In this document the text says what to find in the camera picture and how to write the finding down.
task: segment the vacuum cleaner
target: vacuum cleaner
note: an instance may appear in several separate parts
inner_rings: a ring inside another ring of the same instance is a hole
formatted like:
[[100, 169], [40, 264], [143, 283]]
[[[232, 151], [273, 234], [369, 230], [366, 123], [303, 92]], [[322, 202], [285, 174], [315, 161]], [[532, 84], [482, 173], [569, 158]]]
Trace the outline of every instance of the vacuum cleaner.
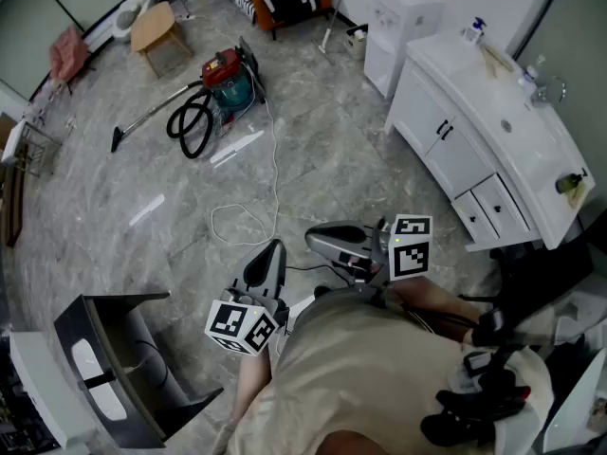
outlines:
[[[259, 64], [257, 64], [255, 56], [242, 37], [238, 44], [235, 48], [217, 52], [213, 59], [206, 62], [202, 66], [201, 80], [191, 82], [174, 92], [169, 98], [136, 119], [123, 131], [118, 126], [114, 128], [111, 152], [115, 152], [120, 143], [147, 118], [193, 89], [201, 88], [191, 95], [182, 106], [179, 106], [167, 121], [167, 135], [179, 140], [181, 150], [188, 158], [197, 158], [202, 154], [211, 136], [213, 127], [213, 115], [209, 109], [211, 98], [214, 99], [219, 108], [222, 122], [230, 121], [234, 113], [246, 110], [252, 105], [255, 98], [259, 98], [261, 103], [265, 102], [266, 91], [259, 77]], [[196, 114], [186, 124], [188, 110], [196, 110]], [[196, 150], [191, 151], [186, 144], [185, 135], [193, 129], [203, 115], [207, 119], [204, 136]]]

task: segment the person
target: person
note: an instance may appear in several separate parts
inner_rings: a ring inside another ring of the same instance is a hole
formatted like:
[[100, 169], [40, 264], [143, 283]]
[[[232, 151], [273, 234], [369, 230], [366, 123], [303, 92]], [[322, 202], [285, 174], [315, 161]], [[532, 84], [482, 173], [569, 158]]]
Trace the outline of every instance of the person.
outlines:
[[316, 298], [274, 375], [267, 347], [243, 356], [232, 419], [212, 454], [471, 453], [471, 445], [434, 446], [420, 430], [424, 417], [441, 411], [435, 396], [449, 388], [469, 331], [428, 316], [432, 334], [402, 306], [474, 322], [480, 311], [424, 277], [394, 283], [387, 297], [385, 309], [354, 289]]

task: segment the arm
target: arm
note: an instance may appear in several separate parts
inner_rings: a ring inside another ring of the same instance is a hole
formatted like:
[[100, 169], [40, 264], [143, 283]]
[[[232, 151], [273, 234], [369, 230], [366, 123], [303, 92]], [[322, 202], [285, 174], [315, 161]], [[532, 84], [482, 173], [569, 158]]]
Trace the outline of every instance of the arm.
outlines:
[[[458, 299], [447, 290], [425, 277], [416, 277], [391, 286], [391, 291], [402, 301], [404, 306], [420, 310], [430, 310], [455, 314], [478, 323], [481, 315], [474, 305], [465, 300]], [[457, 342], [464, 340], [468, 327], [462, 327], [453, 323], [434, 318], [432, 316], [421, 317], [440, 336], [448, 337]]]
[[267, 346], [257, 356], [243, 355], [238, 373], [238, 388], [232, 412], [232, 421], [237, 423], [245, 416], [257, 394], [272, 380]]

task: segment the bathroom vanity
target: bathroom vanity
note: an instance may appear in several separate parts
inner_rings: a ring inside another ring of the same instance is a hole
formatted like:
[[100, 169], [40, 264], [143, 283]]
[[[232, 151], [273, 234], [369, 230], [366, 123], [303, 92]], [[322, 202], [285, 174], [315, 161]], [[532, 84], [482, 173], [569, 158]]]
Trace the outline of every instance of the bathroom vanity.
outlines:
[[[385, 131], [396, 128], [468, 229], [468, 251], [542, 239], [553, 249], [595, 180], [549, 104], [533, 104], [522, 71], [487, 67], [480, 47], [448, 32], [409, 42]], [[558, 179], [583, 176], [576, 200]]]

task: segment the drawer handle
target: drawer handle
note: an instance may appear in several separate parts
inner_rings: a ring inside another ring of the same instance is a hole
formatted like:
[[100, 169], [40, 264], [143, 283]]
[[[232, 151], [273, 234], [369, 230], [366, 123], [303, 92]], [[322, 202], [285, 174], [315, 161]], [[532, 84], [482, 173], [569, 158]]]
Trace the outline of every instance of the drawer handle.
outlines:
[[443, 136], [440, 137], [441, 140], [444, 140], [445, 138], [447, 138], [447, 135], [449, 134], [449, 132], [453, 129], [452, 126], [450, 126], [447, 131], [445, 132], [445, 134]]
[[436, 130], [437, 135], [440, 135], [440, 131], [443, 129], [443, 126], [445, 126], [447, 123], [449, 123], [449, 121], [447, 119], [445, 119], [445, 121], [443, 121], [443, 124], [438, 127], [438, 130]]

